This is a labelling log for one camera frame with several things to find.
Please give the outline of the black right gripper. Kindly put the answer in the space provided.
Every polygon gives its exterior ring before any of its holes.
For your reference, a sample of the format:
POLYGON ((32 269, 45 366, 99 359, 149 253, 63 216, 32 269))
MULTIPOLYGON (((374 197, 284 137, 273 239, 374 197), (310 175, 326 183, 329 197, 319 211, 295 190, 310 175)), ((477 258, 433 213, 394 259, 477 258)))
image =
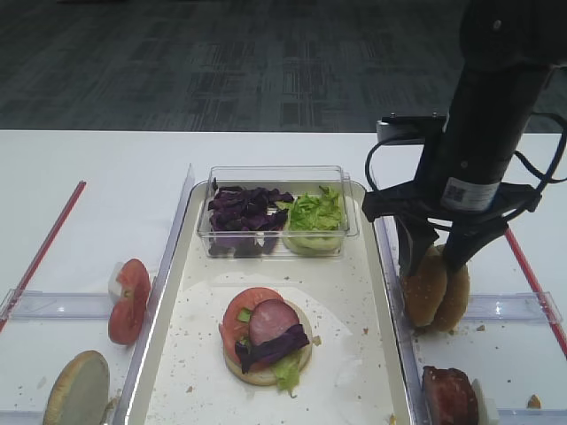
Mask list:
POLYGON ((482 248, 503 236, 509 221, 534 212, 540 200, 541 192, 530 185, 503 182, 485 211, 458 212, 442 206, 410 181, 366 192, 362 211, 370 222, 395 216, 400 274, 409 277, 416 274, 439 238, 435 229, 449 232, 444 261, 449 271, 459 271, 482 248))

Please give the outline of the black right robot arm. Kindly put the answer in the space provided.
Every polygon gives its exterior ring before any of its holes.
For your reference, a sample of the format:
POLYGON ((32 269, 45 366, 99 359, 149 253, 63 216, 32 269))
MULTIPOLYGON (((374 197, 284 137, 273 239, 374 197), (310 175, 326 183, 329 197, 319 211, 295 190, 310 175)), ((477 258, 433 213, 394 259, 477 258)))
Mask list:
POLYGON ((414 178, 372 187, 363 199, 368 220, 394 218, 405 277, 440 231, 447 232, 442 258, 454 272, 533 212, 566 148, 558 144, 537 186, 503 180, 541 91, 566 64, 565 2, 472 1, 459 38, 464 65, 446 117, 413 117, 412 130, 379 140, 423 145, 414 178))

